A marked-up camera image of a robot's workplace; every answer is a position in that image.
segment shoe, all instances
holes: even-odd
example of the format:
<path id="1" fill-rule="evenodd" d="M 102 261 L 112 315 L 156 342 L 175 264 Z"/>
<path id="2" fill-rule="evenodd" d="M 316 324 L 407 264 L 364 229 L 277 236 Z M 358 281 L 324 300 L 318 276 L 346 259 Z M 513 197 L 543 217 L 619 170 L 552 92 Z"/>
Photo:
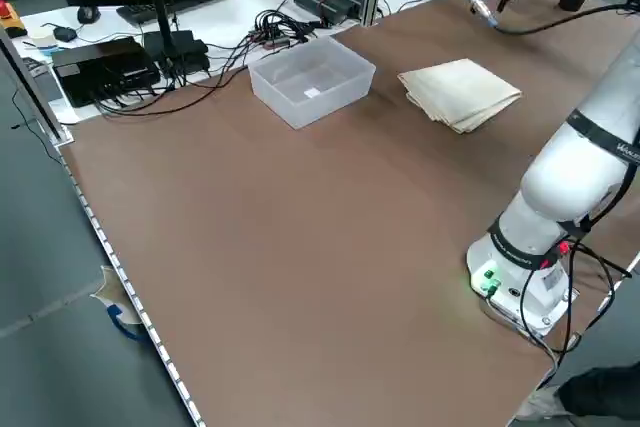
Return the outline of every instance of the shoe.
<path id="1" fill-rule="evenodd" d="M 549 417 L 571 415 L 556 395 L 558 388 L 559 386 L 555 386 L 536 390 L 522 403 L 516 413 L 516 419 L 543 420 Z"/>

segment mouse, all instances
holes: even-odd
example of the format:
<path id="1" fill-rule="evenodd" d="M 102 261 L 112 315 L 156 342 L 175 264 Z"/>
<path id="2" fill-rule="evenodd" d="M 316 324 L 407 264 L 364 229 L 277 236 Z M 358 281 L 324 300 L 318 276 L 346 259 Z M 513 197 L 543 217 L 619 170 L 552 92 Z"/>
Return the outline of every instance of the mouse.
<path id="1" fill-rule="evenodd" d="M 71 27 L 56 27 L 53 29 L 53 36 L 60 42 L 71 42 L 78 37 L 78 34 Z"/>
<path id="2" fill-rule="evenodd" d="M 97 7 L 79 7 L 78 22 L 82 25 L 93 24 L 100 18 L 100 10 Z"/>

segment white label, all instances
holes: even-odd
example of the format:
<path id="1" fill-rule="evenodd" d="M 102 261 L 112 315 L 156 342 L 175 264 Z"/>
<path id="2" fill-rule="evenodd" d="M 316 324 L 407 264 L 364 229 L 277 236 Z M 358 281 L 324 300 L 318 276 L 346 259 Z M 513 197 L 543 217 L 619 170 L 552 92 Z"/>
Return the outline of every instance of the white label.
<path id="1" fill-rule="evenodd" d="M 182 381 L 178 382 L 178 389 L 180 390 L 180 393 L 182 394 L 182 397 L 184 399 L 189 399 L 189 391 L 187 390 L 187 387 L 184 385 L 184 382 Z"/>
<path id="2" fill-rule="evenodd" d="M 560 281 L 561 278 L 562 278 L 562 269 L 555 268 L 551 271 L 549 275 L 547 275 L 546 277 L 543 277 L 542 281 L 544 282 L 544 286 L 546 287 L 546 289 L 551 290 L 556 286 L 556 284 Z"/>
<path id="3" fill-rule="evenodd" d="M 178 369 L 176 369 L 176 366 L 173 365 L 173 363 L 167 364 L 167 369 L 169 369 L 169 373 L 171 374 L 171 377 L 173 377 L 173 380 L 178 380 L 180 378 L 178 375 Z"/>
<path id="4" fill-rule="evenodd" d="M 309 90 L 305 90 L 304 91 L 304 95 L 306 95 L 307 97 L 309 97 L 310 99 L 313 99 L 314 97 L 320 95 L 321 92 L 316 89 L 315 87 L 311 87 Z"/>
<path id="5" fill-rule="evenodd" d="M 191 411 L 191 415 L 193 415 L 193 418 L 196 420 L 196 422 L 198 422 L 202 417 L 200 417 L 200 412 L 198 412 L 198 408 L 196 407 L 196 404 L 193 402 L 193 400 L 189 401 L 189 410 Z"/>
<path id="6" fill-rule="evenodd" d="M 164 348 L 164 345 L 161 345 L 160 349 L 158 349 L 158 350 L 160 350 L 160 358 L 163 361 L 166 362 L 167 360 L 169 360 L 169 353 L 167 352 L 167 349 Z"/>

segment brown table surface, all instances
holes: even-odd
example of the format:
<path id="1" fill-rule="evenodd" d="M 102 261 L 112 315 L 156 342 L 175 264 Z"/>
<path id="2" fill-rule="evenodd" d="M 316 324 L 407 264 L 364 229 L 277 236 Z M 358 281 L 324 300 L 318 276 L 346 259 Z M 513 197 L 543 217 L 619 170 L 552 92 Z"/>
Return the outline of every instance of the brown table surface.
<path id="1" fill-rule="evenodd" d="M 504 22 L 556 18 L 554 1 Z M 208 425 L 504 425 L 549 360 L 483 313 L 464 255 L 637 26 L 609 13 L 510 38 L 438 0 L 340 34 L 373 88 L 303 130 L 243 73 L 179 114 L 82 123 L 63 154 Z M 396 75 L 465 57 L 524 98 L 461 136 Z M 589 244 L 628 264 L 639 211 L 634 193 Z M 606 289 L 581 269 L 584 325 Z"/>

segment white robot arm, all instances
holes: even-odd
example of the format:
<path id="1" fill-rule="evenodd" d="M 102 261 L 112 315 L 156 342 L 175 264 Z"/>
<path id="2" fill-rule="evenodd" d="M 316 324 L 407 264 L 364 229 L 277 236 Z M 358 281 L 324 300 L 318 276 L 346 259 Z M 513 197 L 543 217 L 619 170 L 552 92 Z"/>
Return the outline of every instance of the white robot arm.
<path id="1" fill-rule="evenodd" d="M 490 295 L 512 321 L 522 325 L 524 316 L 536 335 L 546 335 L 568 307 L 563 239 L 609 202 L 629 165 L 640 164 L 638 86 L 640 32 L 547 142 L 515 198 L 467 252 L 472 288 Z"/>

